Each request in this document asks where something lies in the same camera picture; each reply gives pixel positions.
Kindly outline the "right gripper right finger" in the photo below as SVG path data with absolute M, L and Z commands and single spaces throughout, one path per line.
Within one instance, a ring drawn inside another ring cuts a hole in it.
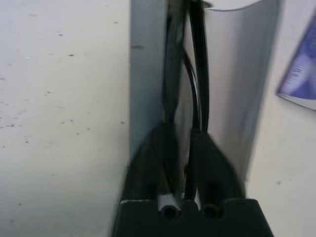
M 194 180 L 200 200 L 245 198 L 244 186 L 208 133 L 191 131 Z

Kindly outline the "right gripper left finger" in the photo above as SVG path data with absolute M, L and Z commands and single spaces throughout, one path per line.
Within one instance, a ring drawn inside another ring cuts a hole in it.
M 175 126 L 160 123 L 148 134 L 129 163 L 122 200 L 156 200 L 164 194 L 180 199 L 180 171 Z

